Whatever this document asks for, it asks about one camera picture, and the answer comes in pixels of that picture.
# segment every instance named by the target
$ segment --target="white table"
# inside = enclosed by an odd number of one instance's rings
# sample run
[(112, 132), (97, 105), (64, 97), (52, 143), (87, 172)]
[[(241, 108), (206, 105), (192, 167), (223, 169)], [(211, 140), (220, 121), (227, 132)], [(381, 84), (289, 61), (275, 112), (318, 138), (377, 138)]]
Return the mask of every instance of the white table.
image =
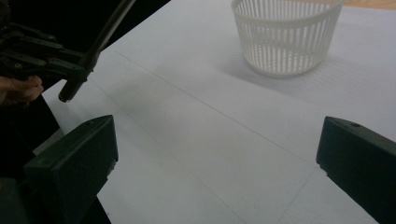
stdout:
[(325, 116), (396, 140), (396, 11), (344, 7), (325, 62), (272, 79), (245, 63), (229, 0), (173, 0), (106, 49), (76, 98), (45, 98), (65, 133), (112, 114), (113, 224), (375, 221), (318, 168)]

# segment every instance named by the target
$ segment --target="dark background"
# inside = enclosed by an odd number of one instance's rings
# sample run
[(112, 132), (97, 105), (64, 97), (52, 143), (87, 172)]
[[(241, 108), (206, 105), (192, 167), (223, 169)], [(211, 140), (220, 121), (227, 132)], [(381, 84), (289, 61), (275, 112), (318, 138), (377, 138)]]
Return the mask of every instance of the dark background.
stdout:
[[(170, 0), (136, 0), (108, 45)], [(120, 0), (8, 0), (11, 21), (55, 35), (67, 49), (87, 51)]]

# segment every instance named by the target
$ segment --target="human hand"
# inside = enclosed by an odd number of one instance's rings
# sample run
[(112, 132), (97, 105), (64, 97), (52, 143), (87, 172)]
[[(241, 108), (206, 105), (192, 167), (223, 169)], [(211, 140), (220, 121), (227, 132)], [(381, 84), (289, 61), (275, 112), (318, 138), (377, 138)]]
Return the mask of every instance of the human hand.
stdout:
[(40, 77), (32, 76), (26, 81), (0, 77), (0, 105), (16, 105), (35, 100), (44, 88)]

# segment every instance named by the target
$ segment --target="basket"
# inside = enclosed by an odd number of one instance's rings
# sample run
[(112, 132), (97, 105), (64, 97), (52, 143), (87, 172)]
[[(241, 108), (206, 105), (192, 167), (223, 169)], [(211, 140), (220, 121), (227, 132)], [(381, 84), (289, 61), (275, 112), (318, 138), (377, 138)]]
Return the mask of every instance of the basket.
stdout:
[(299, 75), (322, 62), (344, 0), (233, 0), (248, 64), (270, 77)]

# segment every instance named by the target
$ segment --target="wooden surface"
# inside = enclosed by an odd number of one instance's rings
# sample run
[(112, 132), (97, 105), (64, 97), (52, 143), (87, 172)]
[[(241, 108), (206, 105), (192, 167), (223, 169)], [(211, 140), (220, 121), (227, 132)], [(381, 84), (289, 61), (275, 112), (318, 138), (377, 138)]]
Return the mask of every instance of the wooden surface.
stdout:
[(396, 0), (346, 0), (345, 6), (396, 10)]

